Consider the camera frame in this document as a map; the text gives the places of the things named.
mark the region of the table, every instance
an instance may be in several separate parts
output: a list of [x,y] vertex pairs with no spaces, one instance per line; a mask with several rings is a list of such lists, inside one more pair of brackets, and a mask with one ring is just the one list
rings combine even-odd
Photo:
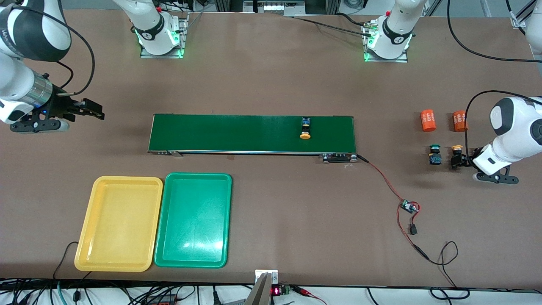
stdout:
[[[448,285],[412,249],[396,224],[397,199],[368,164],[321,164],[315,157],[190,155],[146,152],[152,114],[354,116],[358,152],[380,167],[401,195],[419,202],[413,237],[437,259],[454,240],[459,257],[447,267],[463,287],[542,287],[542,155],[515,163],[516,186],[474,182],[472,169],[428,165],[429,145],[463,144],[451,113],[476,93],[540,94],[535,64],[471,55],[450,36],[446,20],[422,18],[409,63],[365,63],[355,35],[276,15],[205,14],[190,29],[182,60],[138,58],[122,11],[66,11],[96,53],[96,74],[81,96],[104,106],[106,120],[78,117],[70,132],[18,135],[0,129],[0,273],[51,277],[79,234],[93,181],[103,175],[155,176],[173,171],[232,175],[230,248],[217,270],[162,269],[95,273],[90,278],[197,282],[254,280],[255,269],[278,269],[281,281],[325,285]],[[355,29],[338,16],[320,22]],[[479,52],[531,58],[525,38],[505,18],[455,18],[457,35]],[[78,90],[88,51],[74,37],[63,60]],[[61,84],[68,73],[29,62]],[[469,113],[470,145],[491,141],[488,116],[503,96],[487,94]],[[421,131],[420,111],[435,111],[437,130]],[[407,213],[402,222],[407,225]],[[73,267],[75,249],[59,271]]]

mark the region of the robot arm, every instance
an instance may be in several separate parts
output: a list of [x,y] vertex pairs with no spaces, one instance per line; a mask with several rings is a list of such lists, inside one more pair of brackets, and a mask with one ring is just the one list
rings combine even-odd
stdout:
[[[535,97],[542,103],[542,98]],[[474,156],[474,164],[487,175],[542,152],[542,105],[518,97],[500,100],[490,120],[497,137]]]
[[[21,6],[65,23],[60,0],[25,0]],[[104,118],[100,105],[59,97],[65,91],[22,62],[59,61],[71,43],[69,30],[51,18],[12,4],[0,7],[0,120],[11,124],[12,131],[62,131],[67,122],[55,118],[73,122],[75,115]]]
[[529,24],[525,36],[529,44],[542,52],[542,1],[538,0],[534,6],[533,13],[528,20]]
[[422,15],[427,0],[395,0],[389,16],[376,20],[378,31],[367,45],[384,59],[395,59],[408,48],[412,30]]
[[[45,12],[63,22],[60,0],[25,0],[22,7]],[[59,61],[72,44],[69,30],[31,11],[0,8],[0,52],[10,57]]]
[[152,0],[112,0],[128,15],[139,43],[152,55],[163,55],[180,44],[179,17],[158,12]]

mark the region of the orange cylinder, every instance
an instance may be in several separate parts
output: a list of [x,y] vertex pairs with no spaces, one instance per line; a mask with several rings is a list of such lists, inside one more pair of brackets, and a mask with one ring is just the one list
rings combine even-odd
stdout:
[[458,110],[454,112],[454,130],[455,132],[464,132],[469,127],[465,121],[465,110]]
[[420,114],[422,119],[422,130],[429,132],[437,129],[437,123],[435,122],[435,114],[432,109],[426,109]]

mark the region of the black wire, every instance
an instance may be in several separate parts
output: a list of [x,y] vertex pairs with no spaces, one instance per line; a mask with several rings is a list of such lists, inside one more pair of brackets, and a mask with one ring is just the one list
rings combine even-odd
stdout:
[[482,53],[478,53],[476,51],[473,51],[469,48],[467,48],[461,41],[459,41],[459,39],[457,38],[457,36],[455,35],[454,33],[454,30],[451,28],[451,20],[450,20],[450,2],[451,0],[448,0],[448,5],[447,5],[447,9],[446,9],[446,19],[448,20],[448,29],[450,30],[450,33],[452,35],[452,37],[454,38],[454,40],[463,48],[465,49],[466,51],[474,54],[474,55],[478,55],[478,56],[481,56],[483,58],[487,58],[487,59],[493,59],[493,60],[500,60],[500,61],[516,61],[516,62],[537,62],[537,63],[542,63],[542,60],[536,60],[536,59],[512,59],[512,58],[500,58],[500,57],[494,57],[494,56],[489,56],[489,55],[484,55]]
[[375,297],[372,296],[371,289],[369,289],[369,287],[367,287],[367,292],[369,293],[369,296],[371,297],[371,301],[372,301],[375,305],[379,305],[379,304],[377,303],[377,301],[375,301]]
[[312,21],[312,20],[308,20],[308,19],[303,19],[303,18],[295,18],[295,17],[291,17],[291,18],[294,18],[296,20],[303,20],[303,21],[306,21],[306,22],[311,22],[311,23],[317,24],[319,26],[328,27],[328,28],[334,29],[334,30],[339,30],[339,31],[347,32],[347,33],[352,33],[352,34],[357,34],[357,35],[361,35],[361,36],[371,37],[371,34],[369,34],[369,33],[362,33],[362,32],[347,30],[347,29],[343,29],[343,28],[339,28],[339,27],[334,27],[334,26],[331,26],[329,24],[321,23],[321,22],[318,22],[318,21]]
[[81,41],[83,41],[83,43],[87,46],[88,48],[88,51],[90,52],[91,54],[91,59],[92,59],[92,67],[91,67],[91,74],[90,76],[88,77],[88,81],[86,83],[86,85],[83,87],[83,89],[77,91],[77,92],[74,92],[72,95],[76,96],[78,94],[81,94],[83,93],[83,91],[85,91],[89,85],[91,84],[92,82],[92,79],[94,77],[94,70],[96,68],[96,58],[94,57],[94,51],[92,51],[92,47],[90,46],[90,44],[88,43],[88,41],[81,35],[79,34],[79,32],[77,32],[76,30],[74,30],[72,27],[70,27],[69,25],[67,25],[66,23],[60,21],[59,19],[57,19],[56,17],[53,17],[51,16],[50,14],[46,13],[46,12],[42,12],[42,11],[37,11],[37,10],[34,10],[34,9],[31,9],[31,8],[28,8],[28,7],[12,7],[12,9],[14,10],[24,10],[24,11],[31,11],[31,12],[34,12],[36,14],[40,14],[40,15],[43,15],[47,18],[50,18],[54,21],[56,21],[57,23],[65,26],[68,30],[72,31],[77,37],[79,37],[81,39]]
[[85,287],[84,290],[85,290],[85,295],[87,296],[88,303],[89,303],[90,305],[94,305],[94,304],[92,303],[91,297],[88,295],[87,288]]
[[[511,14],[511,15],[514,15],[514,12],[512,11],[512,7],[510,6],[510,0],[506,0],[506,8],[508,9],[508,12]],[[521,33],[523,35],[525,35],[525,30],[523,30],[523,28],[521,28],[519,25],[518,25],[518,29],[521,31]]]
[[57,273],[58,270],[60,269],[60,266],[61,266],[62,263],[64,262],[64,259],[66,259],[66,254],[68,253],[69,247],[70,247],[71,245],[73,245],[73,244],[76,244],[76,245],[77,245],[78,243],[79,243],[79,242],[71,242],[71,243],[69,243],[69,244],[66,246],[66,249],[64,250],[64,254],[62,255],[62,259],[60,260],[59,265],[56,266],[55,271],[53,272],[53,279],[57,279],[57,278],[56,278],[56,273]]
[[72,81],[72,79],[73,79],[73,74],[74,74],[74,73],[73,73],[72,68],[70,68],[70,67],[68,67],[67,65],[61,63],[60,61],[57,61],[56,63],[58,63],[59,65],[61,65],[61,66],[64,67],[64,68],[68,69],[68,71],[69,71],[69,78],[68,78],[68,80],[64,83],[64,85],[60,86],[60,89],[62,89],[62,88],[64,88],[64,87],[66,87],[66,86],[69,84],[69,82]]
[[[519,97],[519,98],[522,98],[522,99],[526,99],[528,101],[531,101],[535,104],[539,104],[539,105],[542,105],[541,102],[533,99],[533,98],[530,98],[530,97],[526,97],[526,96],[523,96],[521,94],[517,94],[517,93],[514,93],[514,92],[510,92],[510,91],[504,91],[504,90],[486,90],[486,91],[482,91],[480,93],[478,93],[477,95],[473,96],[472,99],[470,99],[469,103],[467,104],[467,108],[465,109],[465,124],[467,123],[467,116],[469,114],[469,108],[470,108],[470,105],[472,104],[472,102],[479,96],[481,96],[482,94],[486,94],[486,93],[503,93],[503,94],[508,94],[508,95],[511,95],[511,96],[515,96],[515,97]],[[465,128],[465,154],[467,156],[467,163],[469,165],[472,165],[472,163],[470,162],[470,157],[469,157],[469,142],[468,142],[468,135],[467,135],[467,129]]]
[[[436,296],[435,293],[434,293],[434,290],[438,290],[440,291],[444,297],[442,296]],[[448,304],[449,305],[453,305],[451,303],[452,300],[464,300],[468,297],[470,297],[470,290],[469,289],[464,289],[462,291],[466,291],[467,294],[465,294],[464,296],[449,296],[446,291],[444,291],[444,289],[440,288],[440,287],[431,287],[429,288],[429,293],[431,294],[432,297],[434,297],[435,299],[437,300],[441,300],[441,301],[448,301]]]
[[[455,246],[455,255],[449,261],[444,262],[444,250],[446,250],[446,248],[450,244],[453,244]],[[425,252],[423,252],[423,250],[420,247],[418,247],[416,244],[412,244],[412,245],[413,245],[414,249],[416,249],[416,251],[418,251],[418,253],[423,258],[425,258],[425,260],[427,260],[429,263],[442,267],[442,271],[444,271],[444,275],[446,276],[446,279],[448,280],[448,282],[450,282],[450,284],[452,284],[454,287],[457,288],[456,284],[454,283],[454,281],[452,281],[452,279],[450,278],[450,276],[446,272],[446,269],[444,268],[444,266],[449,265],[459,255],[459,249],[457,248],[457,244],[454,241],[449,241],[449,242],[445,243],[444,246],[442,247],[441,252],[440,252],[440,254],[438,256],[439,258],[442,259],[442,263],[438,263],[438,262],[433,261],[432,259],[429,258],[429,256],[427,254],[425,254]]]
[[357,22],[355,21],[354,19],[350,18],[349,15],[343,13],[343,12],[338,12],[336,13],[335,15],[337,16],[342,16],[342,17],[345,17],[346,19],[348,19],[348,21],[352,22],[353,24],[357,25],[357,26],[360,26],[362,27],[364,23],[367,23],[367,22]]
[[524,8],[518,13],[518,15],[521,15],[521,14],[525,13],[525,11],[526,11],[527,9],[529,9],[534,3],[536,3],[536,1],[533,1],[533,2],[529,3],[529,5],[526,6],[526,7],[524,7]]
[[[179,294],[179,290],[180,290],[182,287],[184,287],[184,286],[179,287],[179,289],[177,290],[177,293],[175,294],[176,297],[177,297],[177,295]],[[193,286],[193,288],[194,288],[194,290],[192,290],[191,293],[189,293],[186,297],[181,297],[181,298],[179,299],[179,301],[186,300],[189,296],[193,295],[193,294],[196,292],[196,286]]]

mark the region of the plastic tray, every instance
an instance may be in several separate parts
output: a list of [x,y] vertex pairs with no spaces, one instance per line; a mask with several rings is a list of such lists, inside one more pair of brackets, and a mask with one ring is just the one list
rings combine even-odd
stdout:
[[228,257],[230,201],[228,174],[169,174],[154,263],[159,267],[224,267]]
[[103,176],[94,182],[75,267],[82,271],[142,272],[152,263],[162,181]]

